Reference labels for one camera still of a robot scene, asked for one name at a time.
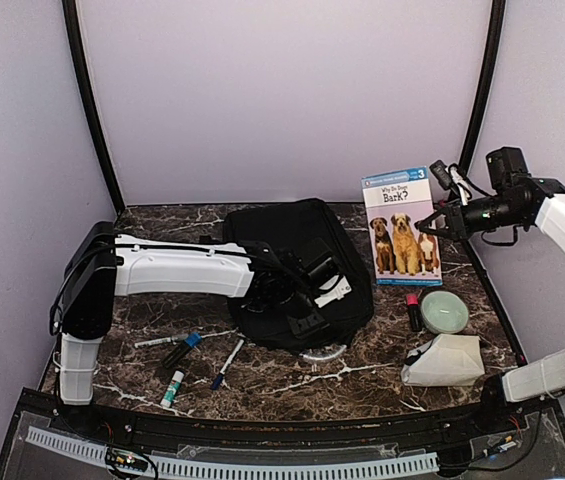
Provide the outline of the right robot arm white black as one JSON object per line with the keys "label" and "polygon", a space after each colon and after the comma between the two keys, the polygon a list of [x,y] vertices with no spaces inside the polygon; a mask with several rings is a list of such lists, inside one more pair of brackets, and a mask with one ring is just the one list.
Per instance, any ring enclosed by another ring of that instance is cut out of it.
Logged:
{"label": "right robot arm white black", "polygon": [[[552,254],[565,255],[565,187],[555,179],[515,175],[496,185],[495,195],[469,202],[452,201],[418,221],[423,233],[450,240],[500,227],[535,227]],[[565,259],[556,267],[533,267],[523,278],[536,281],[560,300],[565,299]],[[565,348],[510,370],[487,388],[487,400],[472,413],[472,424],[483,434],[496,432],[511,416],[511,405],[565,392]]]}

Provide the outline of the dog picture book Bark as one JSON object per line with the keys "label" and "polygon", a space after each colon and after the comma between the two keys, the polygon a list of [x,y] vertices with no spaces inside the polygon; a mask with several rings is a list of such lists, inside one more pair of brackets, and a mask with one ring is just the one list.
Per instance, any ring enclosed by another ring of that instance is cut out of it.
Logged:
{"label": "dog picture book Bark", "polygon": [[422,238],[414,224],[433,212],[424,167],[361,179],[376,283],[440,286],[438,241]]}

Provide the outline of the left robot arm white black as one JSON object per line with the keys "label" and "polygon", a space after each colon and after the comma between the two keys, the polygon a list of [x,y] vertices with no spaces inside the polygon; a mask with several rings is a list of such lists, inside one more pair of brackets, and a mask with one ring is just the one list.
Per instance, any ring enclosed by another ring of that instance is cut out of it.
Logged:
{"label": "left robot arm white black", "polygon": [[99,346],[112,324],[115,298],[144,293],[203,293],[244,299],[259,311],[285,311],[292,332],[325,326],[319,310],[342,274],[328,246],[314,239],[299,251],[264,242],[186,244],[139,239],[98,222],[68,263],[49,311],[60,336],[63,417],[82,436],[103,427],[90,403]]}

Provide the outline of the black student backpack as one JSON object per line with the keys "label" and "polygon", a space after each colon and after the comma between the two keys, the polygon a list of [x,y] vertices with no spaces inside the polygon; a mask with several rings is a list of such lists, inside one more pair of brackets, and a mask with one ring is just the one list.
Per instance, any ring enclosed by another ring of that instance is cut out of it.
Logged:
{"label": "black student backpack", "polygon": [[348,345],[372,318],[369,272],[344,227],[324,201],[313,198],[233,211],[225,217],[222,229],[223,241],[235,242],[254,256],[254,276],[268,271],[285,274],[313,302],[296,253],[314,238],[321,238],[338,258],[352,292],[342,300],[317,307],[330,327],[307,338],[296,338],[281,313],[254,314],[246,310],[246,297],[228,300],[235,325],[255,344],[293,353],[331,344]]}

